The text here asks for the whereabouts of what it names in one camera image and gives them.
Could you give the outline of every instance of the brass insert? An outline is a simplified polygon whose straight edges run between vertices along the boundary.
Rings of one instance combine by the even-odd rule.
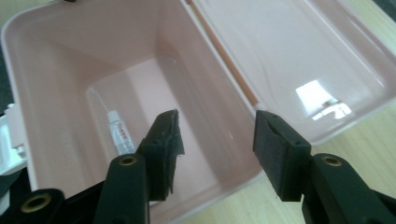
[[[51,197],[48,193],[37,194],[29,198],[21,207],[23,213],[36,212],[50,203]]]
[[[122,158],[122,160],[120,160],[120,165],[127,166],[127,165],[132,165],[136,162],[137,162],[137,158],[130,156],[130,157]]]
[[[322,160],[330,166],[341,166],[343,164],[335,157],[330,157],[330,156],[322,157]]]

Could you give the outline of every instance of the white tube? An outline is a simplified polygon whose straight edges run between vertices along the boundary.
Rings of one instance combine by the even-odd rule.
[[[125,123],[120,119],[120,115],[116,110],[107,112],[108,127],[110,129],[111,137],[113,138],[114,145],[120,155],[135,153],[136,148],[134,141],[125,126]]]

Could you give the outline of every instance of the plastic container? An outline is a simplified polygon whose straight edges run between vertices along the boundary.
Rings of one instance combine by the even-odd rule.
[[[16,101],[8,114],[21,118],[11,143],[26,151],[33,189],[69,197],[105,178],[116,151],[94,92],[137,145],[158,114],[178,109],[186,155],[152,223],[261,174],[246,89],[314,144],[396,93],[394,55],[336,1],[57,1],[14,17],[2,44]]]

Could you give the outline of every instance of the hinged lid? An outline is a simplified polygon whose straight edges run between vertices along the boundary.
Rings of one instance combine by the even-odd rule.
[[[345,1],[200,0],[191,6],[233,62],[235,79],[247,85],[250,103],[263,103],[315,144],[396,94],[394,55]]]

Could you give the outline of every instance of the wooden table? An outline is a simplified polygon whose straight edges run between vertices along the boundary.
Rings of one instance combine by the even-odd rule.
[[[49,0],[0,1],[0,25],[15,13]],[[348,0],[362,19],[396,52],[396,26],[371,0]],[[313,154],[332,153],[349,161],[366,183],[396,198],[396,103],[387,105],[360,122],[313,148]],[[232,196],[215,203],[184,224],[203,223],[304,223],[300,203],[282,203],[263,177]]]

